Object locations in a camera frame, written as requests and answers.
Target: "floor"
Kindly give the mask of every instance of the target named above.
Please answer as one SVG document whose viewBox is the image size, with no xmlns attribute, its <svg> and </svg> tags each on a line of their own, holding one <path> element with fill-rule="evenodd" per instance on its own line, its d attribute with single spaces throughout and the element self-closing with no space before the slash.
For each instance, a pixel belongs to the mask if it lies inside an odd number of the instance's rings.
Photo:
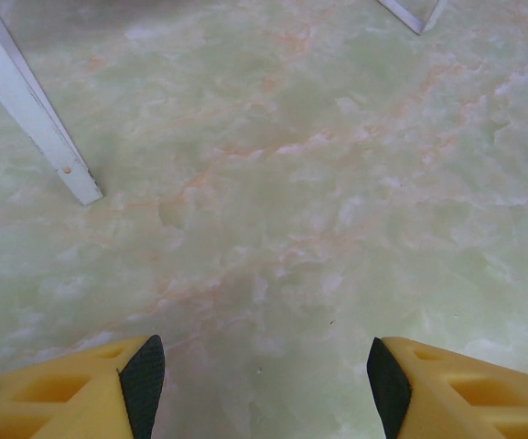
<svg viewBox="0 0 528 439">
<path fill-rule="evenodd" d="M 154 437 L 221 439 L 383 438 L 376 336 L 528 372 L 528 1 L 0 14 L 106 194 L 0 106 L 0 371 L 157 333 Z"/>
</svg>

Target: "metal frame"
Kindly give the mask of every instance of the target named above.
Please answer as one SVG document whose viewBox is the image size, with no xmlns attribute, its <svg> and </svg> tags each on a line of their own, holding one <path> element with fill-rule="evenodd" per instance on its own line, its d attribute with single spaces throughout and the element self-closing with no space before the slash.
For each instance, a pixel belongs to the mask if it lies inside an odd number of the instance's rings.
<svg viewBox="0 0 528 439">
<path fill-rule="evenodd" d="M 83 204 L 101 190 L 0 18 L 0 102 Z"/>
<path fill-rule="evenodd" d="M 440 18 L 440 15 L 443 13 L 443 9 L 445 9 L 445 6 L 447 5 L 447 0 L 438 0 L 426 22 L 423 22 L 419 18 L 415 17 L 405 7 L 396 2 L 396 0 L 377 1 L 380 2 L 388 11 L 394 14 L 402 23 L 407 25 L 417 35 L 422 35 L 432 29 L 436 21 Z"/>
</svg>

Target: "black rubber tip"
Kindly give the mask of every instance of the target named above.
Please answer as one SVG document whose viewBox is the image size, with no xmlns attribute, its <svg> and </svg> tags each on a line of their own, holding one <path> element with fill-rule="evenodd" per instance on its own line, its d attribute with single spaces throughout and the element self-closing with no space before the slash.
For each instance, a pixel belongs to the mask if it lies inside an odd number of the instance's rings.
<svg viewBox="0 0 528 439">
<path fill-rule="evenodd" d="M 387 439 L 398 437 L 410 406 L 412 387 L 390 349 L 375 338 L 367 360 L 373 400 Z"/>
<path fill-rule="evenodd" d="M 119 374 L 134 439 L 150 439 L 164 383 L 164 348 L 150 337 Z"/>
</svg>

